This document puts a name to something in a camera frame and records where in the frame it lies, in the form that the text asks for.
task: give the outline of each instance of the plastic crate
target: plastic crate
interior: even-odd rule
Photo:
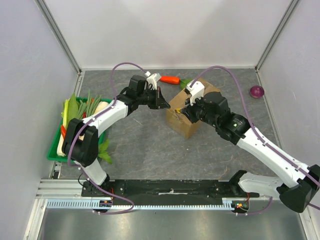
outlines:
[[[86,97],[77,97],[76,100],[78,102],[80,102],[80,100],[82,100],[84,103],[87,102],[87,98]],[[107,102],[110,103],[112,100],[110,99],[101,99],[101,102]],[[58,144],[59,144],[59,140],[60,140],[60,135],[61,135],[61,125],[62,125],[63,120],[61,120],[58,130],[56,131],[55,135],[54,135],[54,139],[52,141],[52,144],[50,146],[49,152],[46,156],[46,158],[50,161],[57,161],[57,162],[67,162],[68,161],[68,157],[67,156],[58,156],[57,155],[57,148],[58,148]],[[103,132],[100,135],[99,138],[99,145],[103,143],[104,138],[105,138],[106,132]]]

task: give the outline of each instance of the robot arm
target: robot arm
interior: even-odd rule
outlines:
[[[81,138],[77,139],[71,153],[71,159],[86,173],[86,175],[97,185],[109,181],[109,176],[101,168],[97,160],[99,153],[99,136],[112,124],[130,115],[139,105],[148,105],[150,109],[166,109],[170,105],[162,96],[161,89],[157,86],[157,81],[161,78],[158,73],[152,74],[147,79],[143,76],[134,75],[120,94],[106,108],[111,109],[103,113],[106,108],[90,117],[78,120],[72,119],[66,130],[62,151],[68,155],[71,144],[81,127],[89,120],[93,121],[81,133]]]
[[[270,142],[255,127],[259,136],[265,140],[262,142],[244,116],[230,111],[226,98],[220,92],[209,92],[204,95],[204,86],[201,82],[197,81],[193,86],[191,85],[192,83],[189,83],[185,88],[190,98],[186,100],[185,107],[180,112],[192,123],[200,120],[214,127],[221,138],[248,151],[278,176],[254,175],[240,170],[236,173],[239,187],[247,193],[280,198],[288,208],[302,213],[318,191],[318,187],[299,169],[309,173],[318,181],[320,167],[318,165],[309,167],[294,159]],[[285,161],[270,146],[292,160],[297,167]]]

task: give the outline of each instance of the black base panel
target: black base panel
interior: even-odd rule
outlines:
[[[220,205],[222,198],[246,198],[247,193],[238,185],[218,180],[110,180],[103,185],[108,192],[132,200],[136,205]],[[90,182],[83,183],[82,197],[105,197]],[[258,198],[258,193],[250,193]],[[113,205],[128,205],[114,198]]]

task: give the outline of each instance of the white wall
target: white wall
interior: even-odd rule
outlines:
[[[0,1],[0,238],[23,238],[76,73],[34,0]]]
[[[290,0],[46,0],[82,68],[254,66]]]
[[[300,1],[260,71],[283,149],[309,165],[320,165],[319,9]]]

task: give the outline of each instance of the gray floor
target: gray floor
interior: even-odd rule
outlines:
[[[251,201],[261,210],[266,201]],[[137,210],[105,216],[46,209],[39,240],[306,240],[300,217],[281,202],[258,215],[218,210]]]
[[[163,76],[181,79],[196,77],[201,69],[150,70]],[[253,69],[233,69],[254,124],[272,142],[276,142],[264,100],[249,96],[249,89],[258,84]],[[110,88],[111,71],[86,71],[80,97],[88,90],[93,95],[113,98]],[[139,70],[119,70],[114,74],[119,93],[128,86],[132,75],[143,75]],[[237,87],[229,75],[219,69],[207,73],[207,81],[218,87],[227,98],[231,111],[244,115]],[[164,98],[169,102],[179,91],[178,85],[159,82]],[[221,139],[213,127],[202,124],[189,139],[184,139],[166,125],[165,110],[150,110],[140,106],[130,116],[116,122],[107,131],[109,155],[113,164],[102,162],[103,169],[113,179],[229,179],[238,170],[274,176],[264,164],[248,152]],[[62,165],[60,178],[75,179],[76,168]]]

